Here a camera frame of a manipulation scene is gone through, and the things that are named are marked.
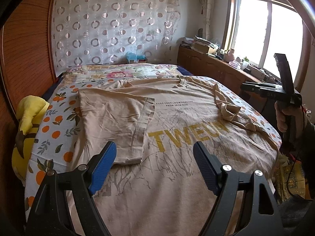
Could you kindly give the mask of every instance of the floral bedsheet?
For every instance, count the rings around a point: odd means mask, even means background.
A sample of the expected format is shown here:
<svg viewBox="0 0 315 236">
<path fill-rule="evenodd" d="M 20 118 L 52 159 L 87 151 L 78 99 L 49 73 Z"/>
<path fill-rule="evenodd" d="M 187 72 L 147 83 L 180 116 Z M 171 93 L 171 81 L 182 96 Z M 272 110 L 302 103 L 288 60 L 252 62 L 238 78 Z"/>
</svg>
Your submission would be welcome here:
<svg viewBox="0 0 315 236">
<path fill-rule="evenodd" d="M 81 66 L 67 71 L 50 98 L 50 106 L 40 124 L 29 160 L 25 187 L 25 212 L 28 217 L 34 196 L 45 173 L 54 169 L 67 171 L 72 161 L 73 150 L 79 132 L 83 129 L 78 90 L 98 88 L 119 79 L 143 79 L 176 77 L 181 75 L 174 65 L 138 64 L 119 66 Z M 276 130 L 249 104 L 217 81 L 200 76 L 191 76 L 210 84 L 218 84 L 234 102 L 254 121 L 259 123 L 278 148 L 281 138 Z"/>
</svg>

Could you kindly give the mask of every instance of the cardboard box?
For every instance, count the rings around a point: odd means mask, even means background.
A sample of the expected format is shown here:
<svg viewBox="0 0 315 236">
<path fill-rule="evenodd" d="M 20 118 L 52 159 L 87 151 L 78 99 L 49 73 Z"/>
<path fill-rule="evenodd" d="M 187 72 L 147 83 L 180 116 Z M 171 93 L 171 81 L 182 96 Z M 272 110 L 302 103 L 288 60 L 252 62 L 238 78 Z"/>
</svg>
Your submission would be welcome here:
<svg viewBox="0 0 315 236">
<path fill-rule="evenodd" d="M 200 44 L 200 43 L 197 43 L 197 42 L 193 42 L 193 47 L 199 51 L 200 53 L 203 53 L 203 54 L 213 54 L 216 52 L 216 49 L 213 49 L 211 48 L 210 46 L 208 45 L 205 45 L 205 44 Z"/>
</svg>

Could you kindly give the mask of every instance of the wooden wardrobe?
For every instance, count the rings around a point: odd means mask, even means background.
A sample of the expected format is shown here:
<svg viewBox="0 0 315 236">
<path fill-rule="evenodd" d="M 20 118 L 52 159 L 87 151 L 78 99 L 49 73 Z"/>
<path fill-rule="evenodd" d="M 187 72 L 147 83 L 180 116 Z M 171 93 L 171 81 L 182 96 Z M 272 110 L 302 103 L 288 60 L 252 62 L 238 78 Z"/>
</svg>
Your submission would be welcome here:
<svg viewBox="0 0 315 236">
<path fill-rule="evenodd" d="M 0 32 L 0 212 L 21 232 L 24 187 L 11 165 L 15 112 L 22 98 L 41 97 L 56 80 L 50 37 L 53 1 L 23 0 Z"/>
</svg>

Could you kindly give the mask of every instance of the cable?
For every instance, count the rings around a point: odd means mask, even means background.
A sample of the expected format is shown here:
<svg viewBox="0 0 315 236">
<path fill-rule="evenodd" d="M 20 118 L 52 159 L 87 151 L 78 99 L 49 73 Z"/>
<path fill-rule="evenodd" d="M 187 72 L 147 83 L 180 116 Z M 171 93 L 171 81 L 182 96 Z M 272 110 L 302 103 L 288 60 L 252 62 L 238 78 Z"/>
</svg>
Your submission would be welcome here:
<svg viewBox="0 0 315 236">
<path fill-rule="evenodd" d="M 301 105 L 301 110 L 302 110 L 302 118 L 303 118 L 303 129 L 302 129 L 302 131 L 304 130 L 304 128 L 305 128 L 305 118 L 304 118 L 304 112 L 303 112 L 303 107 L 302 107 L 302 105 Z M 297 157 L 299 156 L 299 154 L 300 154 L 300 151 L 301 151 L 301 149 L 298 151 L 298 153 L 297 153 L 297 155 L 296 155 L 296 158 L 295 158 L 295 160 L 294 160 L 294 162 L 293 162 L 293 166 L 292 166 L 292 168 L 291 168 L 291 170 L 290 170 L 290 173 L 289 173 L 289 175 L 288 175 L 288 179 L 287 179 L 287 191 L 288 191 L 288 193 L 293 197 L 293 198 L 298 198 L 298 199 L 305 199 L 305 198 L 303 198 L 302 196 L 300 196 L 300 195 L 294 195 L 290 190 L 289 190 L 289 179 L 290 179 L 290 176 L 291 176 L 291 173 L 292 173 L 292 171 L 293 171 L 293 168 L 294 168 L 294 165 L 295 165 L 295 163 L 296 163 L 296 161 L 297 161 Z"/>
</svg>

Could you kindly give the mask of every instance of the metal screw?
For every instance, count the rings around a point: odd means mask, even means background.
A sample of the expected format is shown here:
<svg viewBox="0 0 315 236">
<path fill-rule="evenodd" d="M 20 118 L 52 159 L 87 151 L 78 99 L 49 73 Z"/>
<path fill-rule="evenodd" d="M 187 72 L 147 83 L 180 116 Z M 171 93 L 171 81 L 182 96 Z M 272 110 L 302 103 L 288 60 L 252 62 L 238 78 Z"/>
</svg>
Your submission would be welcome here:
<svg viewBox="0 0 315 236">
<path fill-rule="evenodd" d="M 260 170 L 255 170 L 255 174 L 257 176 L 262 176 L 263 175 L 263 173 Z"/>
<path fill-rule="evenodd" d="M 48 170 L 47 172 L 47 176 L 52 176 L 55 173 L 54 170 Z"/>
<path fill-rule="evenodd" d="M 81 164 L 80 166 L 78 166 L 78 170 L 80 170 L 80 171 L 84 171 L 84 170 L 86 170 L 87 168 L 88 168 L 88 166 L 85 165 L 85 164 Z"/>
<path fill-rule="evenodd" d="M 231 167 L 230 165 L 226 164 L 226 165 L 223 165 L 223 169 L 224 169 L 225 171 L 231 171 L 231 170 L 232 170 L 232 167 Z"/>
</svg>

